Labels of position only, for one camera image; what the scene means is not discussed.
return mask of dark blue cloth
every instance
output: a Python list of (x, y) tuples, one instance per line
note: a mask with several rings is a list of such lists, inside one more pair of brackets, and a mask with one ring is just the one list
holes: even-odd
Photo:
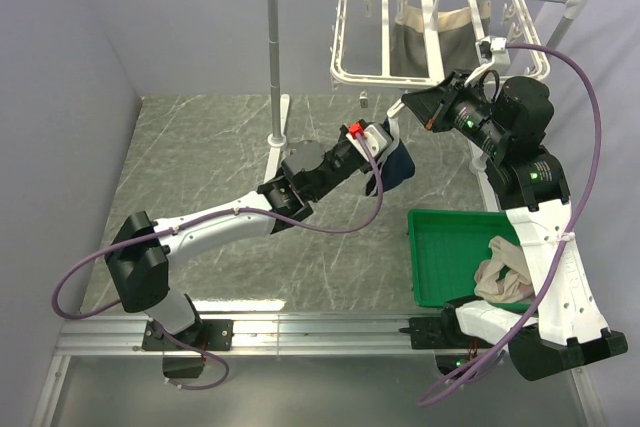
[[(382, 124), (384, 130), (389, 132), (389, 121), (385, 120)], [(389, 154), (387, 160), (382, 165), (380, 171), (382, 174), (383, 192), (387, 192), (395, 187), (399, 186), (406, 179), (410, 179), (416, 173), (416, 166), (413, 163), (409, 151), (400, 140), (398, 147)], [(376, 186), (376, 178), (371, 176), (365, 187), (365, 195), (371, 196)]]

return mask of gray wall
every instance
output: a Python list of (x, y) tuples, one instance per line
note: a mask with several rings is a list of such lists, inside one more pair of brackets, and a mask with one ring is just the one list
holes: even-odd
[[(268, 92), (266, 0), (91, 2), (139, 93)], [(330, 91), (336, 2), (281, 0), (286, 92)]]
[[(554, 8), (542, 10), (538, 19), (542, 30), (549, 31), (557, 13)], [(561, 44), (561, 50), (576, 59), (595, 83), (602, 108), (601, 168), (576, 233), (595, 299), (610, 326), (623, 331), (629, 341), (627, 355), (592, 368), (611, 427), (637, 425), (640, 418), (639, 34), (640, 1), (591, 0)], [(548, 84), (556, 117), (547, 145), (565, 166), (577, 201), (592, 153), (591, 109), (577, 77), (558, 62), (552, 68)]]
[(51, 290), (99, 244), (139, 101), (85, 0), (0, 5), (0, 423), (17, 427), (61, 325)]

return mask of cloth in bin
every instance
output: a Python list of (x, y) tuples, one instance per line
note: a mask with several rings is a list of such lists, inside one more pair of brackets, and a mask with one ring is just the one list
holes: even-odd
[[(491, 1), (478, 0), (478, 11), (486, 33), (491, 18)], [(422, 10), (412, 6), (405, 6), (396, 17), (391, 30), (391, 75), (420, 78), (429, 76), (422, 19)], [(469, 7), (440, 12), (438, 37), (445, 77), (455, 69), (473, 70), (478, 67), (476, 36)]]
[[(502, 237), (494, 237), (489, 242), (491, 259), (480, 263), (475, 273), (475, 294), (488, 302), (513, 303), (533, 294), (529, 267), (522, 247), (513, 245)], [(508, 267), (504, 279), (500, 272)]]
[[(406, 179), (410, 179), (416, 173), (416, 166), (413, 163), (409, 151), (400, 140), (400, 132), (397, 129), (397, 121), (390, 125), (389, 119), (385, 119), (382, 128), (389, 133), (394, 142), (383, 152), (378, 159), (378, 167), (380, 167), (380, 175), (382, 177), (383, 192), (387, 192), (399, 186)], [(365, 185), (365, 195), (367, 197), (376, 197), (378, 195), (376, 188), (376, 179), (373, 173), (368, 174), (367, 183)]]

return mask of gray marble floor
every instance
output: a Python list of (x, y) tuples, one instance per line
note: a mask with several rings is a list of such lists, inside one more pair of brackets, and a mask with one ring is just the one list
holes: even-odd
[[(330, 147), (339, 126), (359, 118), (382, 121), (395, 100), (378, 96), (361, 109), (355, 96), (292, 98), (288, 135)], [(266, 96), (148, 97), (144, 101), (105, 229), (110, 243), (122, 221), (146, 210), (174, 217), (236, 199), (264, 176), (270, 128)], [(174, 266), (171, 285), (196, 301), (233, 301), (232, 309), (287, 311), (416, 309), (407, 236), (410, 209), (482, 210), (466, 141), (430, 134), (405, 112), (402, 138), (416, 176), (385, 194), (367, 229), (328, 236), (301, 229), (239, 241)], [(375, 200), (362, 195), (364, 177), (352, 176), (314, 206), (310, 223), (356, 225)], [(83, 310), (116, 297), (102, 261), (94, 268)]]

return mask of green plastic tray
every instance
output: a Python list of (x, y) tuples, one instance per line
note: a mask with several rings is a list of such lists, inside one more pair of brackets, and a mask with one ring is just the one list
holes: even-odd
[[(413, 292), (418, 305), (442, 307), (445, 302), (473, 295), (473, 274), (491, 258), (489, 241), (499, 235), (520, 245), (504, 212), (451, 210), (409, 211)], [(498, 304), (524, 311), (528, 304)]]

